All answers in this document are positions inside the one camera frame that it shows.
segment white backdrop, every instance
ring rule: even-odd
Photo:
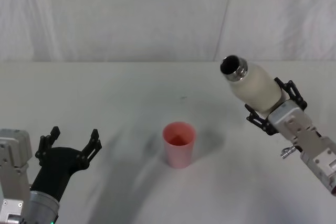
[[[336,0],[0,0],[1,61],[335,59]]]

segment white table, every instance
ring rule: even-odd
[[[292,79],[319,131],[336,139],[336,62],[260,62]],[[245,120],[219,63],[29,63],[0,65],[0,126],[26,129],[33,152],[55,125],[55,146],[82,149],[93,128],[103,149],[71,178],[58,224],[278,224],[336,220],[331,196],[289,146]],[[163,159],[172,122],[198,131],[194,163]],[[29,180],[39,171],[29,162]]]

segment bottle opening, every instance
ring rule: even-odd
[[[220,64],[220,71],[223,74],[232,74],[239,68],[239,58],[235,55],[226,57]]]

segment white curtain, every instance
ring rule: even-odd
[[[0,61],[334,59],[336,0],[0,0]]]

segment plastic cup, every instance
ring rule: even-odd
[[[190,124],[168,124],[163,130],[163,139],[167,161],[171,167],[180,169],[191,164],[196,131]]]

